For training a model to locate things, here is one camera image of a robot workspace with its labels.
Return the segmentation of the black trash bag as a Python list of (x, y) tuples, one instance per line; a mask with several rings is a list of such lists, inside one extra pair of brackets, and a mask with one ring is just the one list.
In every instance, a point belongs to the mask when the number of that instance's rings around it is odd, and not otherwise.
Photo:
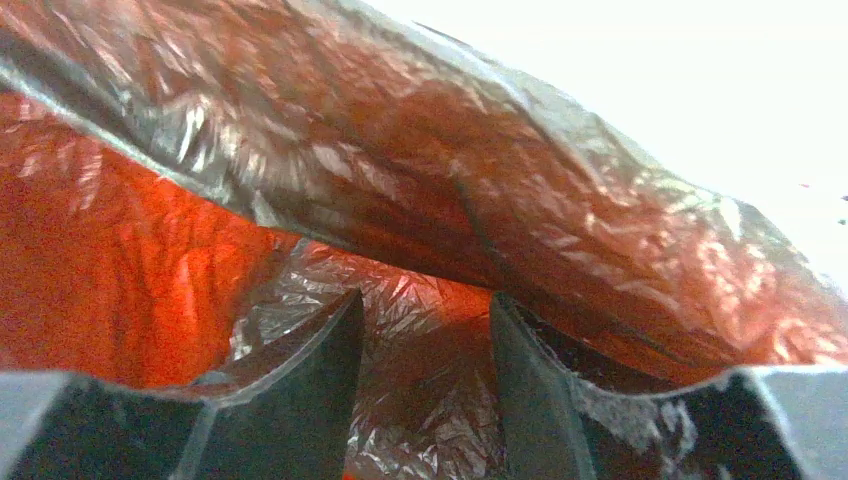
[(490, 305), (676, 388), (847, 371), (847, 297), (756, 208), (361, 1), (1, 5), (1, 376), (189, 385), (343, 294), (339, 479), (516, 479)]

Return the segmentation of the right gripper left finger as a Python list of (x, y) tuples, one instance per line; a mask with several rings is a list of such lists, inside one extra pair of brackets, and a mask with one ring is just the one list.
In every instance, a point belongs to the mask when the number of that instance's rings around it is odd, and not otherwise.
[(363, 344), (361, 293), (189, 385), (62, 371), (1, 376), (5, 479), (339, 479)]

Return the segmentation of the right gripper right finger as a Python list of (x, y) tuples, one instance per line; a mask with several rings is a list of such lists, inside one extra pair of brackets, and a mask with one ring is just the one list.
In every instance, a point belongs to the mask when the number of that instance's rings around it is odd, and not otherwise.
[(490, 305), (516, 479), (843, 479), (847, 371), (743, 366), (684, 388), (583, 346), (506, 294)]

